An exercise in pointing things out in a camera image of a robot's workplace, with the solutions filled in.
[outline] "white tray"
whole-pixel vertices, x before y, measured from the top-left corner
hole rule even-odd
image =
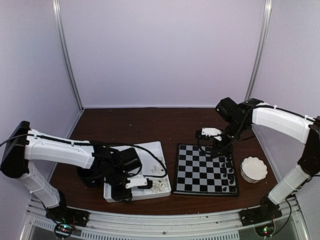
[[[143,148],[151,151],[158,159],[160,159],[164,165],[166,165],[164,153],[162,151],[161,142],[153,141],[148,143],[136,144],[137,146],[141,146]],[[114,149],[118,149],[120,151],[131,148],[130,146],[117,146],[112,147]],[[164,172],[161,171],[163,168],[161,165],[146,151],[135,148],[141,162],[142,162],[142,170],[139,175],[163,175]],[[144,200],[144,199],[155,199],[170,196],[171,194],[171,186],[168,175],[163,178],[154,178],[148,177],[148,179],[153,181],[152,188],[150,189],[138,189],[137,187],[132,188],[132,201]],[[111,186],[107,183],[104,184],[103,189],[103,197],[108,203],[116,203],[111,198]]]

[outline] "metal frame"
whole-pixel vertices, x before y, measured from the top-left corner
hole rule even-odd
[[[293,197],[289,202],[299,239],[309,240],[308,230],[297,199]],[[285,220],[289,215],[289,206],[286,202],[281,203],[280,208],[283,216],[277,218],[276,221]],[[77,233],[72,236],[85,240],[219,240],[223,239],[223,236],[233,235],[234,238],[227,239],[237,240],[239,231],[254,227],[253,225],[242,226],[239,210],[167,216],[127,215],[89,210],[90,217],[87,227],[77,227]],[[41,202],[32,198],[27,209],[27,219],[25,219],[23,232],[19,239],[28,240],[33,226],[52,232],[54,223],[47,219],[45,214],[46,211],[43,209]]]
[[[265,0],[260,39],[259,39],[259,44],[256,51],[256,56],[255,56],[251,77],[250,77],[249,86],[244,99],[245,101],[251,98],[251,95],[253,93],[254,86],[257,80],[257,76],[258,76],[258,72],[259,72],[259,68],[262,60],[262,54],[263,54],[267,36],[268,36],[270,20],[271,20],[271,12],[272,12],[272,0]]]
[[[75,76],[71,67],[71,61],[68,53],[68,48],[67,48],[67,42],[66,42],[66,36],[65,36],[65,31],[64,31],[64,25],[62,21],[62,15],[61,15],[61,10],[60,10],[60,0],[52,0],[53,4],[53,12],[54,12],[54,18],[56,21],[56,26],[58,28],[59,32],[59,37],[60,37],[60,43],[61,43],[61,49],[62,49],[62,54],[63,54],[63,59],[64,59],[64,65],[66,68],[66,72],[68,74],[69,82],[71,85],[72,93],[75,98],[76,104],[79,108],[79,111],[83,111],[84,107],[82,105],[79,91],[77,88],[77,84],[75,81]]]

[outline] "vertical metal pole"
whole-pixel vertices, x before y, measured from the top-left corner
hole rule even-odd
[[[52,0],[52,3],[53,3],[54,18],[56,21],[56,26],[58,28],[59,37],[60,37],[64,65],[66,68],[66,72],[68,74],[73,96],[75,98],[79,111],[81,112],[84,110],[84,107],[82,105],[82,102],[79,96],[79,91],[76,85],[75,76],[71,67],[71,62],[70,62],[70,57],[68,53],[65,32],[64,32],[64,26],[62,22],[61,10],[60,10],[60,0]]]
[[[264,4],[264,13],[263,13],[263,18],[262,18],[262,25],[261,25],[261,32],[260,32],[260,39],[259,39],[259,44],[258,48],[256,51],[256,56],[255,56],[255,61],[251,73],[251,78],[249,82],[249,86],[245,95],[245,101],[251,98],[252,92],[255,87],[255,83],[257,80],[258,72],[259,72],[259,67],[261,64],[262,60],[262,54],[265,48],[266,40],[267,40],[267,35],[269,31],[269,26],[270,26],[270,20],[271,20],[271,11],[272,11],[272,0],[265,0]]]

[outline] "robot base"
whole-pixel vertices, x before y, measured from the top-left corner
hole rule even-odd
[[[166,165],[164,153],[162,151],[161,143],[159,141],[141,143],[136,145],[148,149],[155,156],[157,156],[157,158],[159,158],[164,163],[164,165]],[[114,148],[122,151],[130,147],[118,146]],[[162,171],[162,167],[160,166],[160,164],[152,156],[150,156],[149,153],[139,148],[136,148],[135,150],[142,162],[142,170],[138,176],[142,176],[142,175],[161,176],[164,174],[164,171]],[[163,178],[148,177],[148,179],[152,180],[153,182],[152,188],[150,189],[138,189],[137,187],[131,188],[132,201],[155,199],[155,198],[170,196],[171,186],[170,186],[170,181],[168,176]],[[104,184],[103,197],[108,203],[116,203],[116,201],[114,201],[111,198],[111,186],[109,184],[106,184],[106,183]]]
[[[87,226],[87,222],[89,219],[89,212],[88,211],[84,211],[84,210],[79,210],[79,209],[73,209],[73,208],[69,208],[67,207],[67,215],[69,217],[67,218],[62,218],[60,216],[57,215],[52,215],[52,214],[48,214],[48,212],[46,213],[45,217],[47,219],[51,219],[54,220],[56,222],[60,222],[60,223],[67,223],[71,226],[75,225],[75,226],[79,226],[79,227],[86,227]]]
[[[248,226],[271,221],[272,216],[274,216],[275,219],[280,218],[282,217],[282,212],[277,208],[268,214],[264,214],[262,207],[259,206],[255,208],[244,209],[239,212],[239,215],[242,226]]]

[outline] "white container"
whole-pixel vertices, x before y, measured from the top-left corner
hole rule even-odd
[[[241,176],[248,183],[258,183],[265,179],[267,174],[267,166],[257,157],[247,157],[241,163]]]
[[[154,141],[148,143],[135,144],[137,146],[143,147],[151,151],[158,159],[160,159],[164,165],[166,165],[165,156],[162,151],[161,142]],[[131,146],[117,146],[112,147],[120,151],[131,148]],[[146,151],[134,148],[142,162],[142,170],[138,176],[142,175],[154,175],[161,176],[164,174],[161,165]],[[148,177],[148,179],[153,181],[152,188],[150,189],[138,189],[137,187],[132,188],[132,201],[145,200],[145,199],[155,199],[170,196],[171,186],[168,175],[163,178],[153,178]],[[111,198],[111,186],[107,183],[104,184],[103,197],[108,203],[117,203]]]

